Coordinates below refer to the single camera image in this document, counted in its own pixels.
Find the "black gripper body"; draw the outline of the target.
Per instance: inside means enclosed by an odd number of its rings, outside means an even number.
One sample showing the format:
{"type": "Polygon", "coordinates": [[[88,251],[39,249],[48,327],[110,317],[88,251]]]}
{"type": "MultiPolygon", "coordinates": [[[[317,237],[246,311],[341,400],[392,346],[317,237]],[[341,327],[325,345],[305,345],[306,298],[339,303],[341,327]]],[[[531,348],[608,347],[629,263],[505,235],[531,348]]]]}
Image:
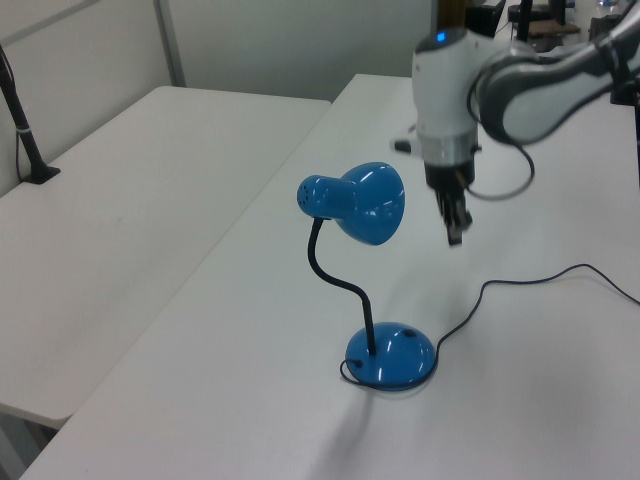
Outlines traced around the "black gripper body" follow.
{"type": "Polygon", "coordinates": [[[473,160],[454,166],[425,165],[427,185],[439,201],[455,202],[465,197],[464,191],[475,180],[473,160]]]}

